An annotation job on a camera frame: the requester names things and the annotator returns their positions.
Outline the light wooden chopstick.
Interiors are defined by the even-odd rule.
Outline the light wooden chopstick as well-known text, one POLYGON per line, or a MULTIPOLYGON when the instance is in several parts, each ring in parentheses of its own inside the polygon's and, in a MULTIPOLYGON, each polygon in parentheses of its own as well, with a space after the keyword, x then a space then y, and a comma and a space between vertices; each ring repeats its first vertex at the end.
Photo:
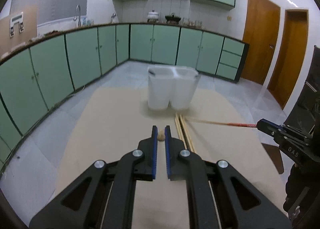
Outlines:
POLYGON ((157 140, 160 141, 160 142, 164 142, 165 141, 165 131, 164 130, 160 130, 158 132, 157 140))

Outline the green lower kitchen cabinets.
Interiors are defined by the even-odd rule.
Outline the green lower kitchen cabinets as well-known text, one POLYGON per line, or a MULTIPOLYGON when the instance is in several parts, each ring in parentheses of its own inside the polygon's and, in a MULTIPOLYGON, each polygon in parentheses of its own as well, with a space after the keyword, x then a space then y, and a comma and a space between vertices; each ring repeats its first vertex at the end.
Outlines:
POLYGON ((168 24, 119 23, 50 34, 1 60, 1 164, 53 108, 127 61, 188 66, 234 83, 249 44, 168 24))

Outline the black wok on stove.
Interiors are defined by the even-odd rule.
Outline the black wok on stove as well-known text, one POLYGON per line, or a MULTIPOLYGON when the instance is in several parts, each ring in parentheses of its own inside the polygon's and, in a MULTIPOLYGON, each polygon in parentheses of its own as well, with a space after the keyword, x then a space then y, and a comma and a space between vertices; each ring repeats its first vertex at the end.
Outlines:
POLYGON ((165 15, 165 20, 166 24, 178 25, 181 21, 181 18, 172 13, 171 15, 165 15))

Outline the red end bamboo chopstick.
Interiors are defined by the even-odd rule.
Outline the red end bamboo chopstick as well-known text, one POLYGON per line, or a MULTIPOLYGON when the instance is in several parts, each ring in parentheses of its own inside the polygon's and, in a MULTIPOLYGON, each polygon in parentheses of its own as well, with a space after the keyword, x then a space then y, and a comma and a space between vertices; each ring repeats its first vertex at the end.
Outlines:
POLYGON ((178 137, 183 142, 184 148, 187 149, 187 145, 185 143, 184 135, 183 135, 183 132, 182 132, 180 120, 179 120, 179 117, 178 117, 177 113, 175 113, 174 120, 175 120, 175 125, 176 125, 176 130, 177 130, 177 133, 178 133, 178 137))

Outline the black chopstick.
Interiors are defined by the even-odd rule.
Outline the black chopstick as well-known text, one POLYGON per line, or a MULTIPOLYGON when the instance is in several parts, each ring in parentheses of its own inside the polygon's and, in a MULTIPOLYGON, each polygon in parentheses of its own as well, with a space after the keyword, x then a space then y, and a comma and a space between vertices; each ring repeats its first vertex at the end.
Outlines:
POLYGON ((184 120, 182 115, 178 115, 178 119, 180 121, 180 126, 181 126, 181 130, 182 130, 182 133, 183 133, 183 137, 184 137, 184 141, 185 141, 186 147, 188 148, 189 151, 193 152, 194 148, 193 148, 193 145, 192 145, 192 141, 191 141, 191 138, 190 138, 189 131, 187 129, 187 125, 185 123, 185 120, 184 120))

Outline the chrome kitchen faucet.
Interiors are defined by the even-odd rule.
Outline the chrome kitchen faucet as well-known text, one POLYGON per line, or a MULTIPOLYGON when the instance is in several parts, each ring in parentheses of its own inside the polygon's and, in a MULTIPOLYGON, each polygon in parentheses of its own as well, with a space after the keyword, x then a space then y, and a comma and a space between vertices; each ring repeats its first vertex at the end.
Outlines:
POLYGON ((73 21, 77 22, 78 28, 81 27, 81 7, 79 4, 76 6, 73 21))

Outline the red patterned wooden chopstick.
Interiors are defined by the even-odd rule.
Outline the red patterned wooden chopstick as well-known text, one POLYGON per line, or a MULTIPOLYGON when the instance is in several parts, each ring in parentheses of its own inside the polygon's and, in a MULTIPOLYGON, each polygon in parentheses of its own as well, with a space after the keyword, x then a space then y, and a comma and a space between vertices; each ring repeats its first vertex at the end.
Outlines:
POLYGON ((223 126, 235 126, 235 127, 242 127, 242 128, 256 128, 256 124, 246 124, 246 123, 226 123, 226 122, 215 122, 211 120, 201 120, 191 117, 185 117, 186 120, 196 123, 204 123, 204 124, 213 124, 213 125, 223 125, 223 126))

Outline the brown wooden stool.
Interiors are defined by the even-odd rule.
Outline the brown wooden stool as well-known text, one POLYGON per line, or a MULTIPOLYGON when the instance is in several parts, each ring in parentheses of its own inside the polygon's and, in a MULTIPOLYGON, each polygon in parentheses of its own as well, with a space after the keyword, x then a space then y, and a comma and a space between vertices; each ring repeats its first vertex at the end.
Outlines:
POLYGON ((264 150, 267 152, 268 156, 270 157, 271 161, 273 162, 274 166, 277 169, 278 174, 284 173, 284 166, 283 166, 283 159, 281 157, 280 150, 277 146, 262 143, 264 150))

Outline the white twin utensil holder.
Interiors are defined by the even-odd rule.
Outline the white twin utensil holder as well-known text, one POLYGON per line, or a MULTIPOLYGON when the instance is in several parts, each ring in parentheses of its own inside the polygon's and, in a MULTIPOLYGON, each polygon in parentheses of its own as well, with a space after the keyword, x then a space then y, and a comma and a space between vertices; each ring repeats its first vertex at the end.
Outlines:
POLYGON ((189 108, 200 81, 199 72, 191 67, 151 65, 156 75, 148 72, 148 107, 152 110, 176 111, 189 108))

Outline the dark glass cabinet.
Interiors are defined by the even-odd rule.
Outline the dark glass cabinet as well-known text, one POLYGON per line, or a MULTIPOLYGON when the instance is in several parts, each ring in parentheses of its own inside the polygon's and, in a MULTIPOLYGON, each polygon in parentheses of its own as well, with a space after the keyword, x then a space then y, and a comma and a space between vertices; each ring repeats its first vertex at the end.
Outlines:
POLYGON ((312 62, 304 87, 285 120, 291 126, 306 133, 311 133, 316 120, 316 99, 319 97, 319 47, 314 46, 312 62))

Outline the plain bamboo chopstick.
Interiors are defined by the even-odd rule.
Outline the plain bamboo chopstick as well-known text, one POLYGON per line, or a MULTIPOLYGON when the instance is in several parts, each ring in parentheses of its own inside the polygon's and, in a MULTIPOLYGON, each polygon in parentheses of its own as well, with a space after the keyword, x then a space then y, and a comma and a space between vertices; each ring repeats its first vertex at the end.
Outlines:
POLYGON ((189 148, 190 148, 190 150, 192 152, 194 152, 196 154, 197 152, 195 150, 195 146, 193 144, 193 140, 191 139, 191 135, 190 135, 188 127, 186 125, 185 118, 184 118, 183 115, 180 115, 179 119, 180 119, 180 122, 181 122, 182 129, 183 129, 183 131, 185 133, 185 137, 186 137, 186 140, 188 142, 189 148))

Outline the white cooking pot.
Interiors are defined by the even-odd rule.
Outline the white cooking pot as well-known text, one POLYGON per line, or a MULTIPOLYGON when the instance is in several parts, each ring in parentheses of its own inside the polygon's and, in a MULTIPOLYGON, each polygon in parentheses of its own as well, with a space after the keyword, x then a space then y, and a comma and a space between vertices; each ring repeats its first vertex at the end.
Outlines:
POLYGON ((159 13, 154 10, 148 12, 147 22, 148 23, 158 23, 159 22, 159 13))

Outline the brown wooden door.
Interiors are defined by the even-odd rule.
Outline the brown wooden door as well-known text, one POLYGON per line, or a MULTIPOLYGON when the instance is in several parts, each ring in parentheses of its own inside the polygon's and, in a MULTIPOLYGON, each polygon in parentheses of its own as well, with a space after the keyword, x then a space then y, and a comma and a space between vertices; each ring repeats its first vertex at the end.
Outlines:
POLYGON ((277 62, 267 89, 283 109, 298 80, 308 43, 309 12, 285 11, 284 30, 277 62))
POLYGON ((280 7, 269 0, 248 0, 243 42, 249 44, 241 77, 262 85, 268 74, 280 25, 280 7))

